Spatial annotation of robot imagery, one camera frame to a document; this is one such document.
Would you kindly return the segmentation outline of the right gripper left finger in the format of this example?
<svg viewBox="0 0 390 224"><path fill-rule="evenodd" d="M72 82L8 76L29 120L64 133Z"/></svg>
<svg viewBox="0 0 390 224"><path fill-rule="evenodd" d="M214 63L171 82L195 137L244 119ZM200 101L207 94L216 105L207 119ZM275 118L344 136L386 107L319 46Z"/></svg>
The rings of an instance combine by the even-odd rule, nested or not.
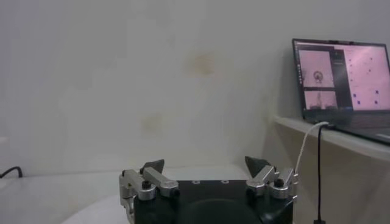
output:
<svg viewBox="0 0 390 224"><path fill-rule="evenodd" d="M135 223L135 198L151 201L157 193L165 198L179 196L179 182L162 174L165 161L163 159L144 164L137 172L133 169L123 170L119 175L120 204L126 210L129 223Z"/></svg>

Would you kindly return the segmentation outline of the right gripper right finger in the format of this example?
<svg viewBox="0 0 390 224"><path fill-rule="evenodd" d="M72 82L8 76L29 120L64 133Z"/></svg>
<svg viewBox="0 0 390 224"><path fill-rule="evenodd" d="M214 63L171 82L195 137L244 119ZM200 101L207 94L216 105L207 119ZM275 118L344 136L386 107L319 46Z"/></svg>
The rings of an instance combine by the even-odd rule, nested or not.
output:
<svg viewBox="0 0 390 224"><path fill-rule="evenodd" d="M278 170L265 159L244 157L251 178L246 181L249 199L269 195L274 199L297 201L298 173L293 168Z"/></svg>

